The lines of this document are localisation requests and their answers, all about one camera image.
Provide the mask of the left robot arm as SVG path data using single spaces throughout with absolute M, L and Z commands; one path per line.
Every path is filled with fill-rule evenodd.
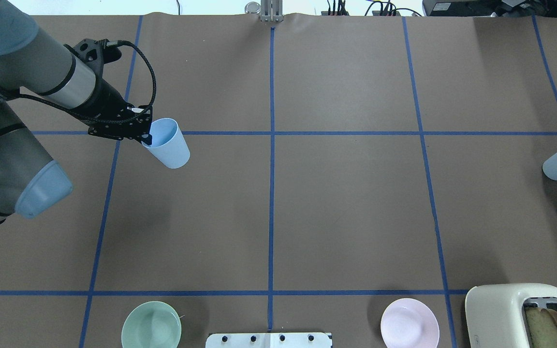
M 134 49 L 152 77 L 146 105 L 127 102 L 103 78 L 104 65 Z M 65 112 L 88 126 L 88 134 L 152 144 L 150 126 L 157 81 L 142 51 L 126 40 L 86 38 L 69 46 L 42 29 L 33 17 L 0 0 L 0 225 L 18 214 L 35 218 L 73 189 L 62 166 L 9 106 L 26 99 Z

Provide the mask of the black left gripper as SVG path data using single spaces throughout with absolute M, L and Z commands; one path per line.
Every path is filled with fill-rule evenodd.
M 100 82 L 88 104 L 90 125 L 87 133 L 112 140 L 135 140 L 151 147 L 152 109 L 153 97 L 148 105 L 134 106 L 108 82 Z

